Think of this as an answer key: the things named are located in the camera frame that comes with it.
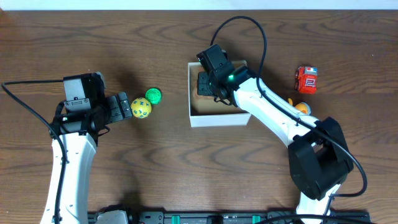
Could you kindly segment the brown plush toy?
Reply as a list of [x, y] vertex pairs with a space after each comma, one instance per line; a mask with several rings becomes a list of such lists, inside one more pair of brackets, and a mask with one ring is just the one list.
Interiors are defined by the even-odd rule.
[[197, 94], [197, 77], [190, 77], [190, 105], [193, 114], [211, 115], [211, 114], [236, 114], [245, 113], [245, 111], [231, 105], [225, 105], [222, 102], [214, 102], [211, 96], [200, 96]]

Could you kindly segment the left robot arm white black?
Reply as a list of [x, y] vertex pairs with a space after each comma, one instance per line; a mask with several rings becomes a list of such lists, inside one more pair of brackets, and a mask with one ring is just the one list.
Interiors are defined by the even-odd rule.
[[127, 211], [88, 213], [88, 190], [100, 131], [132, 117], [124, 92], [106, 96], [100, 72], [63, 79], [66, 99], [51, 122], [53, 166], [41, 223], [129, 223]]

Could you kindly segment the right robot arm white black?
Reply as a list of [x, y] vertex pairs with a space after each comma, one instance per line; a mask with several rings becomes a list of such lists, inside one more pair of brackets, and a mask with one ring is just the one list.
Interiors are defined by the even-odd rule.
[[290, 176], [300, 191], [296, 213], [303, 223], [322, 223], [331, 214], [336, 193], [353, 170], [340, 125], [294, 108], [272, 92], [245, 65], [235, 67], [226, 53], [212, 45], [197, 54], [203, 71], [197, 93], [234, 105], [255, 116], [287, 147]]

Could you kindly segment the yellow ball with blue letters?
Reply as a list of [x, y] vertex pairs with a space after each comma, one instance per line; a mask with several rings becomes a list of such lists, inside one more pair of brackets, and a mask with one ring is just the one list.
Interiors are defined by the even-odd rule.
[[136, 118], [146, 118], [152, 112], [151, 103], [145, 98], [136, 98], [131, 103], [132, 115]]

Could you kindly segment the orange rubber duck toy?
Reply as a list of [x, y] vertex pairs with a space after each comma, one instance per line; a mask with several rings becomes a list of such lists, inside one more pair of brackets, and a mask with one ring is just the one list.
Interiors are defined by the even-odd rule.
[[293, 106], [295, 109], [299, 110], [300, 112], [304, 113], [305, 115], [310, 115], [312, 112], [309, 105], [306, 104], [305, 102], [298, 103], [295, 106], [293, 105], [293, 101], [291, 98], [288, 99], [288, 102], [291, 106]]

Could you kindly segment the red toy car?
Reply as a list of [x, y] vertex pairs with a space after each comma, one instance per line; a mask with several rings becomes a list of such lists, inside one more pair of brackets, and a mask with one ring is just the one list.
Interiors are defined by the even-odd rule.
[[316, 67], [299, 67], [295, 72], [295, 90], [303, 94], [315, 94], [317, 78], [318, 69]]

